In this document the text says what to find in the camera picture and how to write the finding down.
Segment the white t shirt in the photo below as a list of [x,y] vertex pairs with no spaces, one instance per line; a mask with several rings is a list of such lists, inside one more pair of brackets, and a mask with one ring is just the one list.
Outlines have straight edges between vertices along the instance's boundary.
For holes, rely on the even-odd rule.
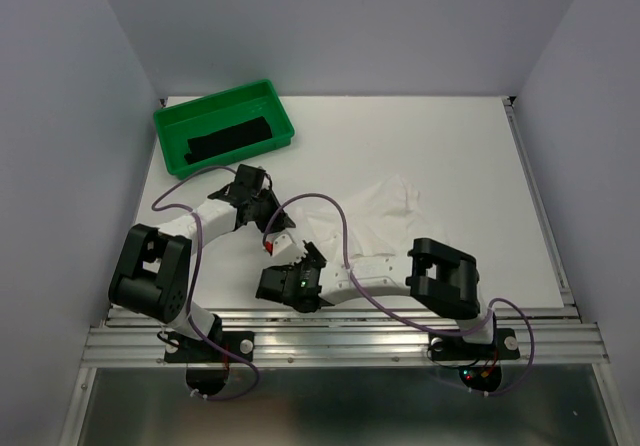
[[358,191],[338,202],[347,220],[347,235],[342,234],[337,209],[326,200],[300,200],[287,210],[325,257],[340,263],[343,242],[348,243],[351,261],[406,254],[414,238],[433,231],[419,199],[419,191],[399,175]]

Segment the green plastic bin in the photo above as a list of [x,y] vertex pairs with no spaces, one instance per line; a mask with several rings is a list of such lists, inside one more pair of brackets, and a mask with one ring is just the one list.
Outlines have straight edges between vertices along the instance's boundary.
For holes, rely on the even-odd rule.
[[[195,164],[185,161],[184,155],[189,151],[188,139],[258,117],[264,117],[268,122],[273,133],[271,139]],[[230,165],[286,147],[295,135],[295,129],[269,80],[167,106],[154,113],[154,123],[166,170],[179,179],[204,167]]]

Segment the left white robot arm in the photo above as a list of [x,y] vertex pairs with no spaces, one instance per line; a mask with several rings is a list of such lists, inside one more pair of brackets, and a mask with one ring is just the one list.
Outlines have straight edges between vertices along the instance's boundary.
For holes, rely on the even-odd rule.
[[188,338],[199,359],[215,358],[222,348],[221,319],[193,301],[204,247],[249,223],[260,232],[279,233],[295,223],[279,209],[269,174],[240,165],[228,167],[231,183],[210,194],[197,207],[161,202],[155,212],[180,209],[183,214],[158,226],[136,224],[125,238],[108,298],[111,304],[145,315]]

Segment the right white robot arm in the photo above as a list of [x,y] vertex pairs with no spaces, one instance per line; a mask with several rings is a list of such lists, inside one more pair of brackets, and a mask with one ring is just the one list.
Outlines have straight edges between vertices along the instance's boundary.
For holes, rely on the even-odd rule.
[[407,255],[362,257],[349,266],[328,261],[310,241],[290,232],[270,236],[274,264],[261,273],[258,299],[314,313],[355,299],[411,298],[453,320],[463,350],[482,356],[496,344],[495,321],[478,292],[476,259],[432,239],[419,238]]

